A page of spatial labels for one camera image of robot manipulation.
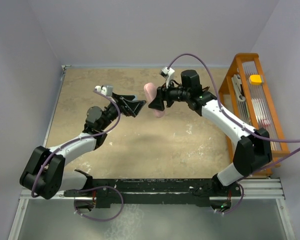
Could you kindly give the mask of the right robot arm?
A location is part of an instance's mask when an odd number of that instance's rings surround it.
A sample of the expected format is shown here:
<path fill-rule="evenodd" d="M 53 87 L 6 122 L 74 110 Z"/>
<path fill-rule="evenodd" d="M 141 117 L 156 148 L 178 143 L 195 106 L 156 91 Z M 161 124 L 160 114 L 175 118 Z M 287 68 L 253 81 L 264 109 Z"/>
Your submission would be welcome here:
<path fill-rule="evenodd" d="M 173 103 L 186 102 L 192 111 L 219 127 L 235 146 L 232 163 L 213 177 L 212 190 L 216 195 L 225 195 L 231 184 L 272 161 L 268 131 L 247 125 L 227 110 L 207 87 L 202 87 L 195 70 L 182 71 L 181 83 L 175 82 L 174 73 L 166 68 L 161 74 L 167 78 L 162 86 L 156 87 L 150 82 L 143 87 L 148 107 L 157 118 L 161 118 L 165 108 Z"/>

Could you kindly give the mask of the pink glasses case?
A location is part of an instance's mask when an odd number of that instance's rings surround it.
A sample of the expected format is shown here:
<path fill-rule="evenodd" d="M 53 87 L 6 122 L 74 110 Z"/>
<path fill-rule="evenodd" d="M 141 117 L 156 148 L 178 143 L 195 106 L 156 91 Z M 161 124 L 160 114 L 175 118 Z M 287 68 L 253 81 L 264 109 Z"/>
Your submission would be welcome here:
<path fill-rule="evenodd" d="M 149 83 L 144 85 L 143 91 L 145 93 L 147 103 L 150 105 L 150 103 L 157 96 L 157 87 L 152 82 L 149 82 Z M 165 114 L 165 111 L 159 111 L 159 110 L 156 110 L 156 109 L 152 109 L 152 111 L 153 111 L 153 114 L 156 118 L 162 118 Z"/>

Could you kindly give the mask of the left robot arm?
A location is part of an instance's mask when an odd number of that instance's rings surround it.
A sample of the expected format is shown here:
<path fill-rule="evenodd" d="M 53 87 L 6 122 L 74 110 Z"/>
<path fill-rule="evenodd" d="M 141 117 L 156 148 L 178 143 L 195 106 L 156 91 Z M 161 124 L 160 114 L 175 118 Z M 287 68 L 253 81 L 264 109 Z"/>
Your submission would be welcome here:
<path fill-rule="evenodd" d="M 104 95 L 104 98 L 109 100 L 109 105 L 105 108 L 90 107 L 83 131 L 77 137 L 58 146 L 38 146 L 33 150 L 19 179 L 20 185 L 30 190 L 33 198 L 48 200 L 61 190 L 76 190 L 81 196 L 91 194 L 92 177 L 81 170 L 65 174 L 65 166 L 100 148 L 121 116 L 135 118 L 146 104 L 135 95 L 112 93 L 111 96 Z"/>

